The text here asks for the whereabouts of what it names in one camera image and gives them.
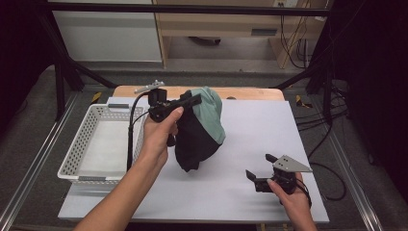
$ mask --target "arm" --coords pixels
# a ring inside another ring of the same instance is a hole
[[[299,172],[296,173],[296,178],[302,181],[302,175]],[[288,195],[276,182],[268,179],[268,183],[285,207],[286,213],[293,223],[294,230],[318,230],[310,213],[308,199],[301,189],[296,188],[293,194]]]
[[[163,122],[150,117],[144,123],[144,140],[139,157],[117,186],[93,208],[75,230],[124,230],[167,161],[168,134],[176,134],[176,121],[183,108],[174,110]]]

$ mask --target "green cloth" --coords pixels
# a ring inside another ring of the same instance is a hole
[[[207,131],[207,133],[218,144],[225,140],[225,131],[221,125],[222,101],[218,94],[208,88],[191,90],[191,95],[201,94],[201,103],[192,107],[198,121]]]

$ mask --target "wire basket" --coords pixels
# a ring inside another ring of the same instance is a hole
[[[91,105],[58,171],[73,184],[117,184],[126,173],[130,109]],[[134,118],[146,112],[136,107]],[[133,162],[143,142],[145,115],[134,126]]]

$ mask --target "white wall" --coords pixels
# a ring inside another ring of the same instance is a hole
[[[51,0],[151,4],[151,0]],[[86,62],[161,62],[153,13],[54,12],[69,55]]]

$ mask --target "white tabletop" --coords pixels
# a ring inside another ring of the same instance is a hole
[[[111,98],[110,103],[131,103]],[[288,155],[309,166],[291,107],[286,101],[223,100],[221,115],[226,139],[198,170],[185,172],[169,149],[158,179],[132,221],[263,223],[288,221],[273,193],[255,192],[245,170],[270,177],[272,164],[265,154]],[[315,222],[328,222],[313,173],[302,173],[312,197]],[[59,218],[83,218],[113,186],[72,185]]]

